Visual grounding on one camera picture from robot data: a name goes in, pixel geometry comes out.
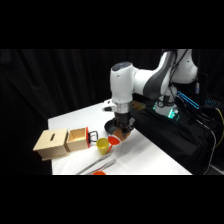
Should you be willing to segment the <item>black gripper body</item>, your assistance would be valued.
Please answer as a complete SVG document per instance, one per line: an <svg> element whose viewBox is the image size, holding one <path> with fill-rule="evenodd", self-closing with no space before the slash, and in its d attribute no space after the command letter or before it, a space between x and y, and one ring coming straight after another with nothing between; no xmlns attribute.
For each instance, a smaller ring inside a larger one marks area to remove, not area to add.
<svg viewBox="0 0 224 224"><path fill-rule="evenodd" d="M135 119L130 113L116 113L114 124L118 128L132 128L134 126Z"/></svg>

